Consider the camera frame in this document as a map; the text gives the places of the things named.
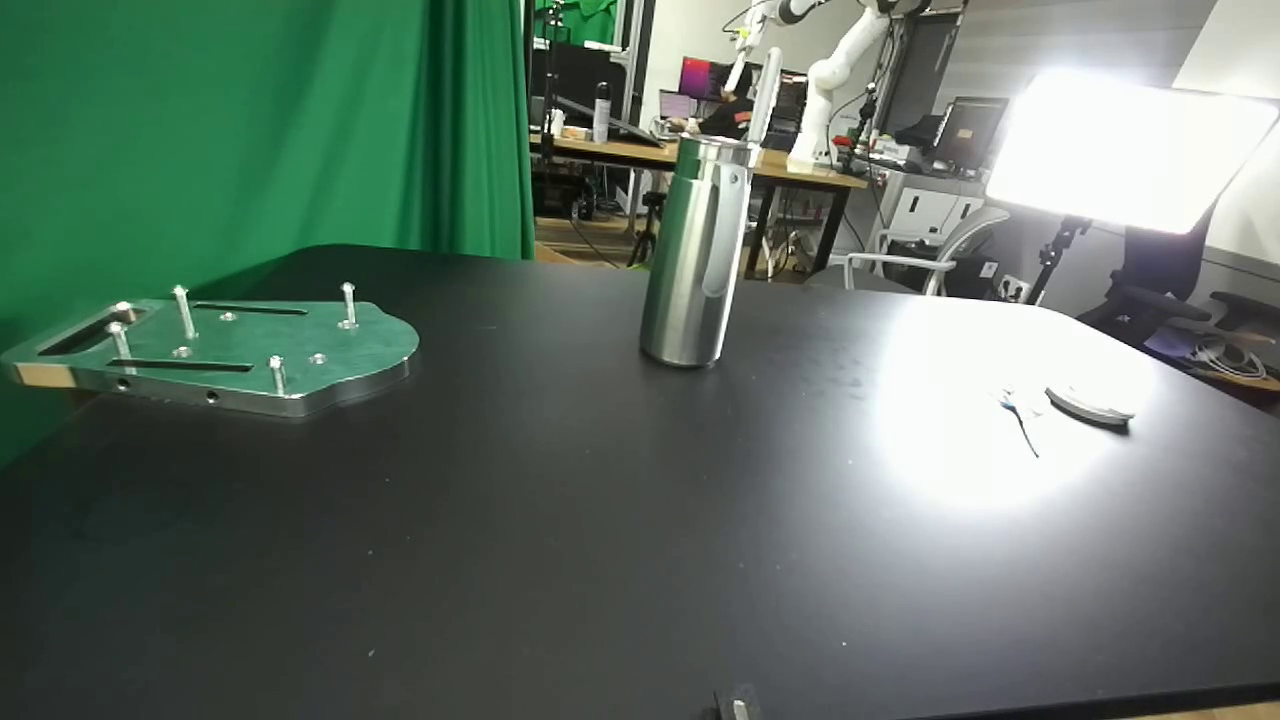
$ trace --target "black tabletop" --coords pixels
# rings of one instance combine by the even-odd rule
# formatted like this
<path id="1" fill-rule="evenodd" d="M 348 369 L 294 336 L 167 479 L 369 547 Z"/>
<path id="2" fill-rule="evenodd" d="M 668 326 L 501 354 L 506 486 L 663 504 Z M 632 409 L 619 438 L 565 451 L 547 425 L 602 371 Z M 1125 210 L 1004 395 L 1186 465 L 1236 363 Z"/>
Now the black tabletop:
<path id="1" fill-rule="evenodd" d="M 0 716 L 1280 695 L 1274 421 L 1062 315 L 745 283 L 724 363 L 668 371 L 639 272 L 330 249 L 261 297 L 338 282 L 420 328 L 390 395 L 308 425 L 97 400 L 0 475 Z"/>

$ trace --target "stainless steel bottle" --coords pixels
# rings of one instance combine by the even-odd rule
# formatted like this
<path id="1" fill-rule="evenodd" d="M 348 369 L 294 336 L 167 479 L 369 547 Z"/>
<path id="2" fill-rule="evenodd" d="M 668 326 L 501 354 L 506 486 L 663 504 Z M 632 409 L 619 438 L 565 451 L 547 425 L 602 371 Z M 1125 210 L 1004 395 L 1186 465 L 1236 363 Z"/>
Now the stainless steel bottle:
<path id="1" fill-rule="evenodd" d="M 718 362 L 751 205 L 751 145 L 679 142 L 649 275 L 639 350 L 674 369 Z"/>

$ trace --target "green backdrop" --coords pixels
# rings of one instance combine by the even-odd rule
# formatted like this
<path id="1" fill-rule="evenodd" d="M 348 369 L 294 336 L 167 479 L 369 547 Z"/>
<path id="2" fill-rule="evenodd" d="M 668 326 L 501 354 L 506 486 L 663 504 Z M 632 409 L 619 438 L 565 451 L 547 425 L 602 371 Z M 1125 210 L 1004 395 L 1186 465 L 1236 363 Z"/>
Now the green backdrop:
<path id="1" fill-rule="evenodd" d="M 0 350 L 382 243 L 530 258 L 510 0 L 0 0 Z M 0 465 L 53 400 L 0 387 Z"/>
<path id="2" fill-rule="evenodd" d="M 561 31 L 552 35 L 547 21 L 535 21 L 535 35 L 552 46 L 611 46 L 617 30 L 617 0 L 577 0 L 561 14 Z"/>

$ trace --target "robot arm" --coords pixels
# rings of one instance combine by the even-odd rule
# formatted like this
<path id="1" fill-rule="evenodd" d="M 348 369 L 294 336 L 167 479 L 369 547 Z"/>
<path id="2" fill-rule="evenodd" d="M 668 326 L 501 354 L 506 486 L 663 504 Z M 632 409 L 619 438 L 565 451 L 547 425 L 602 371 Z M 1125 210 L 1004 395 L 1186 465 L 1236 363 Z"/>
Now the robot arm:
<path id="1" fill-rule="evenodd" d="M 731 25 L 737 60 L 731 60 L 724 95 L 741 85 L 741 71 L 754 54 L 767 21 L 798 25 L 820 6 L 829 0 L 751 0 L 749 14 Z M 893 14 L 898 14 L 898 6 L 913 6 L 909 14 L 922 14 L 932 0 L 855 0 L 855 6 L 862 9 L 861 21 L 838 35 L 833 56 L 806 70 L 806 101 L 804 101 L 798 136 L 791 145 L 788 168 L 820 163 L 829 148 L 837 87 L 849 81 L 852 66 L 888 35 Z"/>
<path id="2" fill-rule="evenodd" d="M 829 125 L 837 87 L 849 81 L 852 66 L 876 49 L 893 25 L 888 0 L 861 0 L 862 17 L 838 35 L 837 54 L 806 70 L 806 101 L 798 116 L 798 136 L 791 145 L 788 168 L 815 168 L 829 148 Z"/>

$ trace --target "computer monitor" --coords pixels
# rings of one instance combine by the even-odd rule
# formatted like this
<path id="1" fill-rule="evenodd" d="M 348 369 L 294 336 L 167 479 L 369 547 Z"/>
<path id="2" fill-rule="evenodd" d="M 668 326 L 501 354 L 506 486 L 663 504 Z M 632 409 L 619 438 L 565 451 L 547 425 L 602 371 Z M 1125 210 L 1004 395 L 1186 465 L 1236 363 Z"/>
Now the computer monitor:
<path id="1" fill-rule="evenodd" d="M 698 56 L 683 56 L 679 60 L 679 95 L 714 101 L 718 95 L 714 66 L 698 60 Z"/>
<path id="2" fill-rule="evenodd" d="M 791 145 L 798 136 L 804 101 L 806 101 L 806 77 L 785 71 L 785 81 L 777 87 L 762 148 L 791 153 Z"/>
<path id="3" fill-rule="evenodd" d="M 932 163 L 956 175 L 981 175 L 993 162 L 1004 122 L 1004 95 L 956 95 L 932 142 Z"/>
<path id="4" fill-rule="evenodd" d="M 695 95 L 660 92 L 660 116 L 671 122 L 671 125 L 698 122 Z"/>
<path id="5" fill-rule="evenodd" d="M 552 46 L 547 54 L 530 54 L 530 70 L 526 70 L 530 122 L 540 122 L 540 111 L 552 107 L 544 101 L 552 85 L 556 107 L 565 107 L 571 125 L 590 125 L 600 81 L 607 85 L 611 116 L 619 116 L 622 70 L 611 66 L 607 54 L 571 49 L 571 46 Z"/>
<path id="6" fill-rule="evenodd" d="M 932 116 L 937 87 L 944 85 L 956 49 L 960 14 L 909 17 L 898 30 L 888 87 L 880 95 L 876 130 L 884 136 L 917 131 Z"/>

